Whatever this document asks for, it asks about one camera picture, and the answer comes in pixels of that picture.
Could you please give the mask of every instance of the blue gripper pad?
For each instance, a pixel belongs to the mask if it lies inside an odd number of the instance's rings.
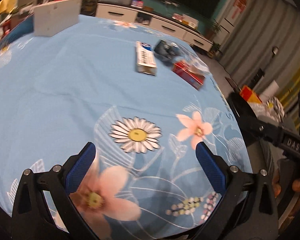
[[[66,176],[65,191],[68,195],[77,191],[95,156],[96,147],[93,143],[91,143],[81,154],[77,162],[74,164],[74,166]]]
[[[204,142],[197,144],[195,155],[214,191],[224,195],[226,193],[226,176],[215,162],[213,153]]]

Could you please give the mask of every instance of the table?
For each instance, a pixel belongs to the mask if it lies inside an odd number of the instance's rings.
[[[12,212],[23,170],[63,164],[88,141],[97,157],[70,197],[101,239],[157,239],[204,223],[220,196],[195,157],[201,140],[228,164],[251,172],[238,125],[212,76],[197,91],[158,60],[157,76],[135,71],[136,41],[154,46],[160,39],[191,50],[143,26],[80,16],[51,38],[29,33],[0,51],[5,212]]]

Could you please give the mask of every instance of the metal screw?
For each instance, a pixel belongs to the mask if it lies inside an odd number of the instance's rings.
[[[230,166],[230,170],[233,172],[233,173],[237,173],[239,171],[238,167],[237,166]]]
[[[61,171],[61,166],[60,165],[55,165],[55,166],[53,166],[52,170],[54,172],[59,172],[59,171]]]
[[[267,176],[268,175],[268,172],[266,170],[261,170],[260,173],[261,173],[262,176]]]
[[[26,169],[23,174],[28,176],[31,173],[31,169]]]

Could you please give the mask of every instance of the teal wall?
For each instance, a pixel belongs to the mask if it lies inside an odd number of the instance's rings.
[[[212,19],[216,19],[218,17],[219,12],[225,5],[227,0],[220,0],[218,3],[215,12],[213,13]],[[193,11],[187,7],[179,6],[174,7],[171,6],[167,9],[164,3],[160,2],[159,0],[143,0],[145,6],[149,6],[154,9],[154,11],[161,13],[163,15],[170,16],[173,13],[178,14],[187,14],[190,17],[193,17],[199,21],[198,31],[204,33],[205,25],[208,23],[208,19],[198,14],[196,11]]]

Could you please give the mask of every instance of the black countertop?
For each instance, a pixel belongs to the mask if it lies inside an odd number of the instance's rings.
[[[143,10],[143,9],[141,9],[141,8],[133,7],[133,6],[130,6],[130,5],[122,5],[122,4],[116,4],[116,3],[110,3],[110,2],[102,2],[102,1],[99,1],[98,4],[117,5],[117,6],[129,8],[129,9],[136,9],[136,10],[139,10],[139,11],[142,11],[142,12],[145,12],[145,13],[151,13],[151,14],[153,14],[153,15],[156,15],[156,16],[165,18],[165,19],[167,19],[167,20],[169,20],[169,21],[172,21],[172,22],[175,22],[175,23],[177,23],[177,24],[180,24],[180,25],[182,25],[183,27],[185,27],[185,28],[187,28],[187,29],[189,29],[189,30],[191,30],[191,31],[193,31],[193,32],[196,32],[196,33],[198,33],[198,34],[201,35],[201,33],[200,33],[199,31],[197,31],[196,29],[191,28],[190,26],[188,26],[188,25],[186,25],[186,24],[184,24],[184,23],[182,23],[182,22],[180,22],[180,21],[178,21],[178,20],[176,20],[176,19],[173,19],[172,17],[165,16],[165,15],[163,15],[163,14],[161,14],[161,13],[158,13],[158,12],[155,12],[155,11],[149,12],[149,11]]]

